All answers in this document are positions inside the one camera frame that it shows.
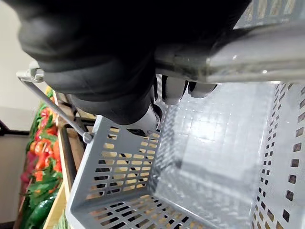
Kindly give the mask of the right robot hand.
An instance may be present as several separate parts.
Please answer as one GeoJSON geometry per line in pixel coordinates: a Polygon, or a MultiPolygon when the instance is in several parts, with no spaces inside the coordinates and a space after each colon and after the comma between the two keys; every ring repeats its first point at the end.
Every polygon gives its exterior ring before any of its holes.
{"type": "Polygon", "coordinates": [[[22,49],[45,82],[80,109],[135,135],[158,129],[158,46],[203,41],[233,29],[247,0],[8,0],[22,49]]]}

